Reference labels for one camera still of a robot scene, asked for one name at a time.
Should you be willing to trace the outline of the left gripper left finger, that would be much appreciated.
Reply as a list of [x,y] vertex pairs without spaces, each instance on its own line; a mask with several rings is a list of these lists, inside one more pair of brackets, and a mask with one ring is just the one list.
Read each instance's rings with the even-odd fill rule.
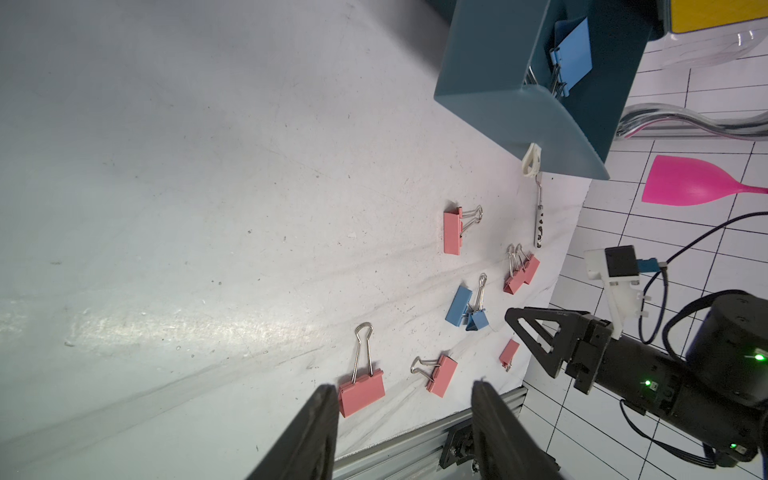
[[246,479],[331,479],[339,410],[336,387],[317,387]]

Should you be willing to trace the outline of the teal drawer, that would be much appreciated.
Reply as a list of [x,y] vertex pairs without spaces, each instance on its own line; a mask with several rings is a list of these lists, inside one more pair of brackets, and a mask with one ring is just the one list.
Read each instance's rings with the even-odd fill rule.
[[[646,45],[656,1],[447,1],[450,29],[435,100],[518,158],[542,148],[545,172],[606,180],[605,166]],[[592,70],[551,93],[554,25],[587,17]]]

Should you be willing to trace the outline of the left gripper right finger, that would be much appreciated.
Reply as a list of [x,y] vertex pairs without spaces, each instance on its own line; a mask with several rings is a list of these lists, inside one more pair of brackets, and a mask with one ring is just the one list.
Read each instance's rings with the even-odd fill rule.
[[562,478],[556,462],[538,447],[490,383],[473,383],[471,411],[475,459],[483,479]]

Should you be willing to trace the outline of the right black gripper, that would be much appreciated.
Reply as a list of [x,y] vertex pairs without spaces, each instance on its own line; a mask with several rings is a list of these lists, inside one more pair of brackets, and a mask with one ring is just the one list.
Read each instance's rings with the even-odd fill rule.
[[609,324],[585,313],[551,308],[509,308],[506,323],[552,378],[567,363],[575,388],[588,394],[594,385],[634,408],[671,408],[684,371],[667,354],[632,338],[615,339]]

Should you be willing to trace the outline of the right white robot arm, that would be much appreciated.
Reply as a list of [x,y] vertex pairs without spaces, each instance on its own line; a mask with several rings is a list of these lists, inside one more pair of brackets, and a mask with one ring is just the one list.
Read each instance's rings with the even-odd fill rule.
[[662,335],[688,315],[707,315],[690,348],[657,350],[586,311],[510,308],[506,323],[551,377],[564,371],[589,393],[600,385],[623,410],[651,414],[697,439],[698,456],[659,442],[659,448],[703,468],[733,467],[767,453],[767,302],[725,290],[686,305]]

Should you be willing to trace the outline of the yellow top drawer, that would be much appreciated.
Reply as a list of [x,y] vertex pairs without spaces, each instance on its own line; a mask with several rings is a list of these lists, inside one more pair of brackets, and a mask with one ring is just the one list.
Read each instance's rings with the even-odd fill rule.
[[684,34],[766,17],[767,0],[672,0],[668,30]]

